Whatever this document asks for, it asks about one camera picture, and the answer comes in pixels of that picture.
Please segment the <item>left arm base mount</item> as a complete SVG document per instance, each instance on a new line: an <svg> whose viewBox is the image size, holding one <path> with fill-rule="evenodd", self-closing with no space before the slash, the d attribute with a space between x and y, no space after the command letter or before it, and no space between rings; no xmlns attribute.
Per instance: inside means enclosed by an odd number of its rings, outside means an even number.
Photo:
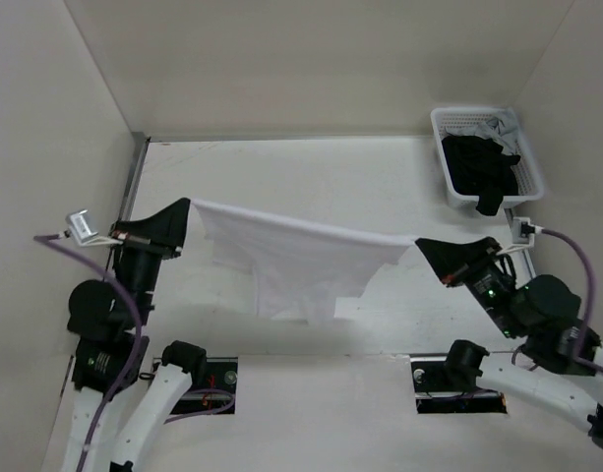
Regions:
<svg viewBox="0 0 603 472"><path fill-rule="evenodd" d="M179 419L235 412L238 364L212 362L206 356L156 358L139 379L147 384L143 398L153 414L166 414L166 423Z"/></svg>

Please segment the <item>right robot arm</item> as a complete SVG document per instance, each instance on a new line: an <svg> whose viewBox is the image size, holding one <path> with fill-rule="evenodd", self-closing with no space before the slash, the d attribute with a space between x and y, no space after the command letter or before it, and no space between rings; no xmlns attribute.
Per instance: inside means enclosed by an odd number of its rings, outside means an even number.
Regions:
<svg viewBox="0 0 603 472"><path fill-rule="evenodd" d="M466 339L452 343L443 363L445 382L461 393L492 389L558 415L603 450L603 342L578 317L581 300L553 275L516 282L509 250L491 237L457 244L418 238L415 245L440 282L464 287L518 351L546 371L541 377L508 367Z"/></svg>

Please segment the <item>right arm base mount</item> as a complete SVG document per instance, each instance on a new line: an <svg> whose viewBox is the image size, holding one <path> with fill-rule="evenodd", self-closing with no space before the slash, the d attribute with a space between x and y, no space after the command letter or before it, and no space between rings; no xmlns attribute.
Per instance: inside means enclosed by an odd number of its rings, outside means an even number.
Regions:
<svg viewBox="0 0 603 472"><path fill-rule="evenodd" d="M415 356L410 369L418 414L507 414L500 392L456 387L445 371L444 356Z"/></svg>

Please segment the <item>white tank top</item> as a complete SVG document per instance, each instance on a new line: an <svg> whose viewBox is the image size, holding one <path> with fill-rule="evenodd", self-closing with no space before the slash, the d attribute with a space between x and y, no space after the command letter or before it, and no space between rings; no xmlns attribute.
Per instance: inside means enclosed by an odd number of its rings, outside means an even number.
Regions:
<svg viewBox="0 0 603 472"><path fill-rule="evenodd" d="M213 261L253 276L256 315L296 311L311 324L334 318L340 298L361 297L386 265L415 245L387 235L191 200L212 241Z"/></svg>

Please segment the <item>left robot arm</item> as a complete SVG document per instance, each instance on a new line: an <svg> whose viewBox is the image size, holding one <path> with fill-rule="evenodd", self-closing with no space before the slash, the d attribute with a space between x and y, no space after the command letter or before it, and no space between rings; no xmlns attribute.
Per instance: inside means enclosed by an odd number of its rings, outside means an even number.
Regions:
<svg viewBox="0 0 603 472"><path fill-rule="evenodd" d="M121 420L150 340L144 334L160 267L179 257L191 202L181 198L140 220L118 220L105 238L110 268L99 268L70 295L67 329L78 336L75 391L64 471L140 471L152 443L187 391L207 380L207 352L182 341L168 345L150 389Z"/></svg>

